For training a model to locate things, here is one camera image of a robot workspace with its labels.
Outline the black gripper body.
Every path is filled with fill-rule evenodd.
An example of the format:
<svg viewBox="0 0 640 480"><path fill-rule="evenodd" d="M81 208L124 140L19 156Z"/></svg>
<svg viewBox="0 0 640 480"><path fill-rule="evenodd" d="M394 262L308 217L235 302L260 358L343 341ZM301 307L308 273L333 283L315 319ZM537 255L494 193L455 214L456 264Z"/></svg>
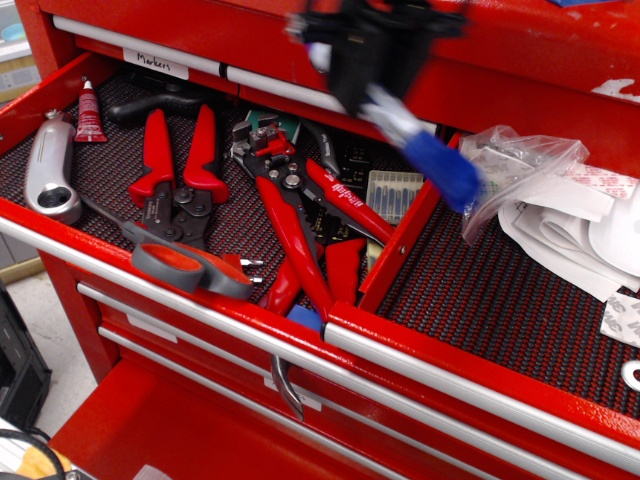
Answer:
<svg viewBox="0 0 640 480"><path fill-rule="evenodd" d="M465 6L445 12L427 1L384 1L380 6L370 1L342 1L336 12L322 13L308 6L305 11L292 14L286 31L303 45L324 42L334 47L350 41L362 48L367 43L391 41L413 46L424 52L424 61L412 85L434 41L462 36L465 13Z"/></svg>

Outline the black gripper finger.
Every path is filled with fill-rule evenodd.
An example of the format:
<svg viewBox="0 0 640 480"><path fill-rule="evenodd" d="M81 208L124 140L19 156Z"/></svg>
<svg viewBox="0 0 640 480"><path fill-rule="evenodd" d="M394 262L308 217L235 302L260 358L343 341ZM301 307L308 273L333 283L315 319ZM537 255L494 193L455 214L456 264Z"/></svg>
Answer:
<svg viewBox="0 0 640 480"><path fill-rule="evenodd" d="M371 79L373 64L368 60L332 59L328 87L332 95L351 116L356 116L366 99L365 90Z"/></svg>

